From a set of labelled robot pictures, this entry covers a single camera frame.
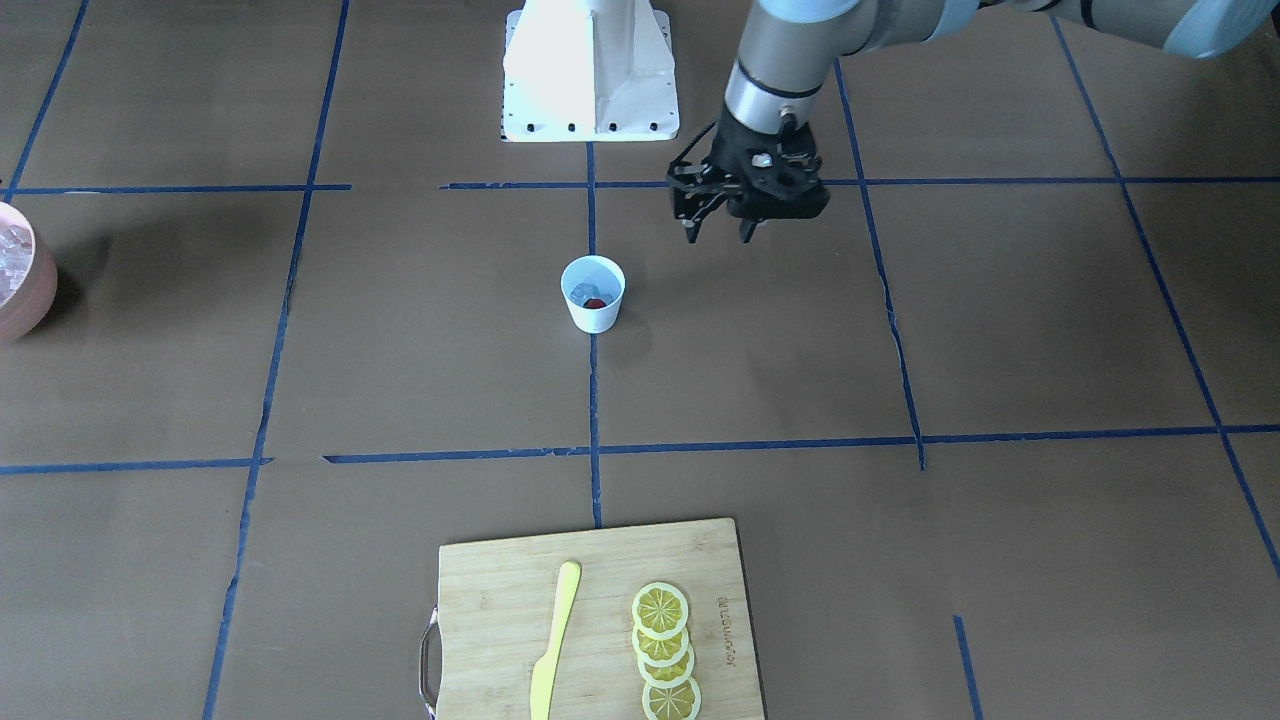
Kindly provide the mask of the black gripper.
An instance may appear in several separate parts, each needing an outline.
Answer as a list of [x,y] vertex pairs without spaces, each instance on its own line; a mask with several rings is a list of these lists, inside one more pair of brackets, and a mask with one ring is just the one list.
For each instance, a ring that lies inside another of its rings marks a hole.
[[701,223],[724,206],[740,219],[739,237],[750,243],[759,223],[806,220],[829,202],[819,172],[822,158],[808,123],[785,105],[774,133],[762,133],[724,108],[669,163],[672,217],[696,243]]

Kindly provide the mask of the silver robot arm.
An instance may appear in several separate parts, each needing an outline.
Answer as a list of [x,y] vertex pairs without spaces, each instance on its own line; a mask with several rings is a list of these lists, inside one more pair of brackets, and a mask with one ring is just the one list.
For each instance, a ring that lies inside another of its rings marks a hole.
[[[829,191],[810,126],[818,94],[842,56],[929,44],[955,35],[983,1],[755,1],[719,115],[700,161],[680,154],[667,170],[672,215],[695,243],[719,209],[749,242],[759,224],[819,217]],[[1039,13],[1194,59],[1242,44],[1274,1],[1016,1]]]

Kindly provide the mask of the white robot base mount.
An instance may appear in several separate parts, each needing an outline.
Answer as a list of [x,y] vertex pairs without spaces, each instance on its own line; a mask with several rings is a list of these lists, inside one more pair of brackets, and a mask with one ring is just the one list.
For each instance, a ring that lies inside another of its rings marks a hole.
[[502,64],[506,142],[678,135],[669,15],[649,1],[526,1],[506,17]]

